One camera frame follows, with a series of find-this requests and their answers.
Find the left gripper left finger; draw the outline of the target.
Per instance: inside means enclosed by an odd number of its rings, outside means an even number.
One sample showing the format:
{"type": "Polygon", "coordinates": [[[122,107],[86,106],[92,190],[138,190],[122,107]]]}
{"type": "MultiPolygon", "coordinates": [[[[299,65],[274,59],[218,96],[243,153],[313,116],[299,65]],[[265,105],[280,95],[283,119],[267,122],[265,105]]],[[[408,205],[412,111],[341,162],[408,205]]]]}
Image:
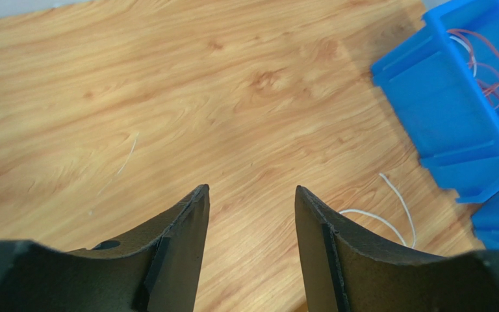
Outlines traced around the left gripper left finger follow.
{"type": "Polygon", "coordinates": [[[0,311],[192,311],[209,187],[92,249],[0,240],[0,311]]]}

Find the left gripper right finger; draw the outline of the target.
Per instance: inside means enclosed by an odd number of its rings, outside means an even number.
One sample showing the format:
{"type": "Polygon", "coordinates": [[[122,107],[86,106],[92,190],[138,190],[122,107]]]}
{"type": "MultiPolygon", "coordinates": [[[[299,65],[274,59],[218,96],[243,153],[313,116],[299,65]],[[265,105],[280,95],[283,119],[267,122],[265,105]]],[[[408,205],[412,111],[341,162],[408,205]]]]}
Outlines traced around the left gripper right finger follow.
{"type": "Polygon", "coordinates": [[[499,311],[499,250],[420,252],[360,226],[298,186],[309,311],[499,311]]]}

